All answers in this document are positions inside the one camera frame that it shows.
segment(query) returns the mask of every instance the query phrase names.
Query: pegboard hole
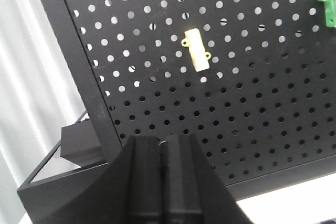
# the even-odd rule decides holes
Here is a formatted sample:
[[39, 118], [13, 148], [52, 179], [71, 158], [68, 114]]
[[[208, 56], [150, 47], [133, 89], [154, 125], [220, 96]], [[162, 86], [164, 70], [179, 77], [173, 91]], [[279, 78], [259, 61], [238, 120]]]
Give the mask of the pegboard hole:
[[184, 20], [189, 19], [189, 13], [187, 13], [187, 12], [182, 13], [182, 18], [183, 18]]

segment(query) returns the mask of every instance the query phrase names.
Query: mounting tab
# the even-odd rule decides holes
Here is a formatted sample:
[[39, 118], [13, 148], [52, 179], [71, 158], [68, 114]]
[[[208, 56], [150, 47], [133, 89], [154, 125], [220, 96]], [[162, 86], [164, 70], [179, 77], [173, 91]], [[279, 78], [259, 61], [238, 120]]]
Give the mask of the mounting tab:
[[325, 24], [328, 27], [336, 27], [336, 0], [318, 0], [324, 2], [326, 12]]

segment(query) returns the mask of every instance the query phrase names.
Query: white curtain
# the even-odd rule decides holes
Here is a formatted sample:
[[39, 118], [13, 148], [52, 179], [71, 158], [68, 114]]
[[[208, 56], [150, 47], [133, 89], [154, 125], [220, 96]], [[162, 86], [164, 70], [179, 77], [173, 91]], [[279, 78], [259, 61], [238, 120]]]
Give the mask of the white curtain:
[[40, 0], [0, 0], [0, 224], [16, 189], [85, 110]]

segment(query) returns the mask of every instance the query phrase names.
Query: black base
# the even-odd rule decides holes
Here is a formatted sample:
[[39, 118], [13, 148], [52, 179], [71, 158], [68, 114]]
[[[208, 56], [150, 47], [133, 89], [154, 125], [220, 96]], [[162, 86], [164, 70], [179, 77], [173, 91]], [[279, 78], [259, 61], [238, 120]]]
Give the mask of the black base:
[[251, 223], [193, 136], [131, 137], [111, 164], [29, 183], [41, 167], [18, 190], [33, 223]]

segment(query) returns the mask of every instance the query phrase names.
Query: white surface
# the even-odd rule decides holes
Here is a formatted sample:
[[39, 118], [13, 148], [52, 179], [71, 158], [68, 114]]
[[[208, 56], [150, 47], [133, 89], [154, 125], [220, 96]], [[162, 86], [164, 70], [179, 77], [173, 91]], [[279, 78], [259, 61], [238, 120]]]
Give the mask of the white surface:
[[85, 110], [40, 0], [0, 0], [0, 224], [16, 189]]
[[[315, 224], [336, 217], [336, 174], [238, 201], [254, 224]], [[31, 224], [27, 215], [19, 224]]]

